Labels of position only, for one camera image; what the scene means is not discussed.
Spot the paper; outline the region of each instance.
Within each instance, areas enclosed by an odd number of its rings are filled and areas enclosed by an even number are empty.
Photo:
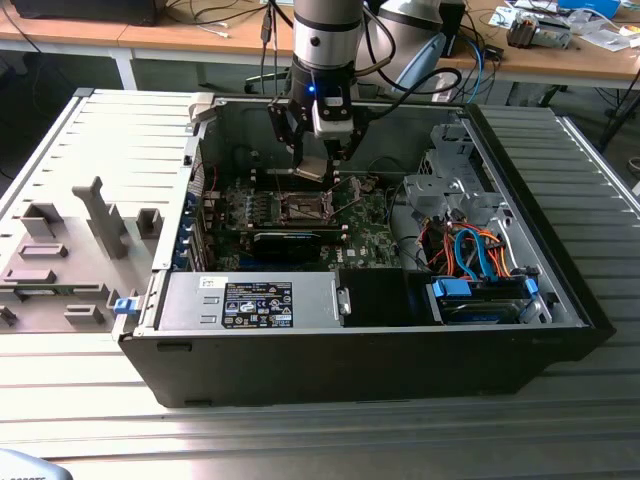
[[[580,37],[589,43],[605,48],[610,52],[617,52],[629,48],[629,39],[609,30],[599,30]]]

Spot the wooden table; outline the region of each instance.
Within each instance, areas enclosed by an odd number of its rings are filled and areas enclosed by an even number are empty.
[[[153,28],[86,21],[25,20],[18,16],[8,0],[5,2],[14,21],[43,52],[112,57],[117,62],[123,85],[127,89],[136,89],[131,68],[131,60],[136,58],[253,65],[257,65],[260,60],[262,11],[229,20],[228,29],[211,27],[229,33],[229,38],[222,38],[193,25],[176,23],[169,18],[164,18]],[[225,3],[225,0],[194,0],[193,5],[199,10]],[[491,10],[502,2],[470,0],[470,3],[471,16],[478,31],[488,43],[505,51],[496,75],[497,80],[626,88],[640,67],[636,50],[625,49],[612,53],[577,37],[567,50],[511,48],[507,45],[505,29],[486,25]],[[257,0],[240,0],[234,8],[210,12],[201,20],[220,18],[258,6]],[[292,16],[291,8],[284,9]],[[186,3],[174,7],[172,14],[187,22],[191,21]],[[619,23],[639,22],[640,13],[625,12],[615,20]],[[279,20],[278,56],[282,65],[290,62],[292,48],[292,31]],[[0,50],[33,51],[1,13]],[[474,59],[460,45],[456,55],[450,59],[442,59],[439,66],[469,70],[474,66]]]

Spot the power supply label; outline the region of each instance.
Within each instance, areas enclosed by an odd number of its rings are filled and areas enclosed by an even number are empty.
[[[293,327],[293,289],[290,282],[227,283],[224,328]]]

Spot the blue latch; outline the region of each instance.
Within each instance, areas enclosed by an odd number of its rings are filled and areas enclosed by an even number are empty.
[[[140,297],[122,297],[116,300],[113,311],[116,315],[137,315],[142,309]]]
[[[524,281],[524,284],[527,287],[527,290],[529,290],[529,293],[532,297],[538,293],[538,284],[533,278],[527,278]]]
[[[433,293],[438,297],[470,297],[469,282],[461,278],[439,278],[433,283]]]

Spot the side panel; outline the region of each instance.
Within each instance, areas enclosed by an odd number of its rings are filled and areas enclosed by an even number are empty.
[[[514,393],[603,340],[590,329],[125,337],[167,407],[382,401]]]

